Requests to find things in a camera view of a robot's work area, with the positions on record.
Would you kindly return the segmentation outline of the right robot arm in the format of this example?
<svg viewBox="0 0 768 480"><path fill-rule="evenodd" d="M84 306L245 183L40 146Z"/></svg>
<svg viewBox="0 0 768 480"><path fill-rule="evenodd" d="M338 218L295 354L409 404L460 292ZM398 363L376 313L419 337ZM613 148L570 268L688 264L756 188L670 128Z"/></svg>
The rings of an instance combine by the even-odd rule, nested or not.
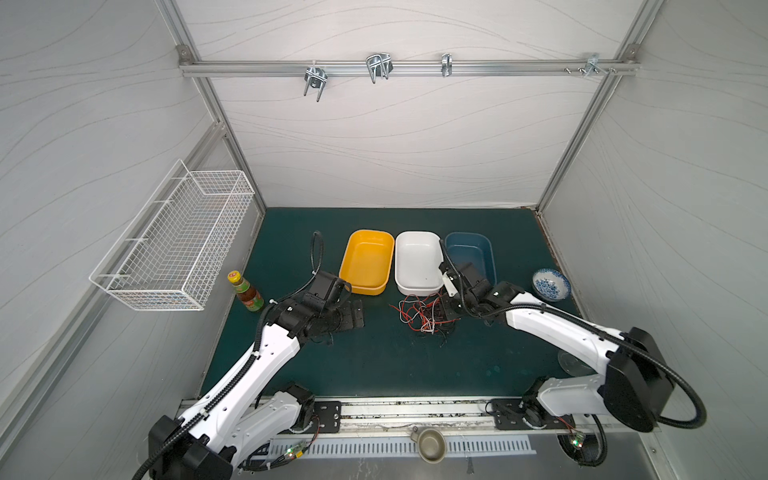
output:
<svg viewBox="0 0 768 480"><path fill-rule="evenodd" d="M659 424L679 429L705 425L703 400L667 365L648 332L603 327L509 282L491 285L470 263L456 266L445 260L439 269L450 313L526 332L589 368L589 374L578 377L537 379L517 408L530 427L541 429L551 418L579 414L609 415L638 432Z"/></svg>

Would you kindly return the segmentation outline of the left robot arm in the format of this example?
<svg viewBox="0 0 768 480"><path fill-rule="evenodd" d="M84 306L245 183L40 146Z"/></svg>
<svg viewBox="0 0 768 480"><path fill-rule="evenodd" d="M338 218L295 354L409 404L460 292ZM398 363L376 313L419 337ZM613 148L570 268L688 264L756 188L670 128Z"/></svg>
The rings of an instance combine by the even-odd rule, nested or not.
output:
<svg viewBox="0 0 768 480"><path fill-rule="evenodd" d="M161 417L148 434L148 457L136 479L229 479L277 434L305 429L314 395L290 384L266 405L251 404L312 338L359 327L352 286L317 270L303 287L266 304L251 346L235 365L179 417Z"/></svg>

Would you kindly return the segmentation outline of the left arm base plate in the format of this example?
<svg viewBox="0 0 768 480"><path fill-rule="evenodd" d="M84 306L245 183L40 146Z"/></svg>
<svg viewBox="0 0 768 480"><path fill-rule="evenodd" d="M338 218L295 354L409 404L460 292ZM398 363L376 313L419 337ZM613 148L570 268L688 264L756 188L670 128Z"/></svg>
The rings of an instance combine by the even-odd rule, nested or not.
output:
<svg viewBox="0 0 768 480"><path fill-rule="evenodd" d="M342 403L340 401L314 402L303 413L300 433L338 433L341 428Z"/></svg>

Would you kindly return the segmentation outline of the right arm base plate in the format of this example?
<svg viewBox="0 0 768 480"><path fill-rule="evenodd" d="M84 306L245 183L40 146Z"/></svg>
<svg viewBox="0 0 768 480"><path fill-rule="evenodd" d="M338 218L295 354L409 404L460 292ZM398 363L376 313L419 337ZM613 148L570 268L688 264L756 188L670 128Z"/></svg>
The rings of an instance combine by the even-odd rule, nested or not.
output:
<svg viewBox="0 0 768 480"><path fill-rule="evenodd" d="M570 415L551 415L535 400L521 397L494 398L485 404L484 411L493 419L498 430L562 430L571 431L575 422Z"/></svg>

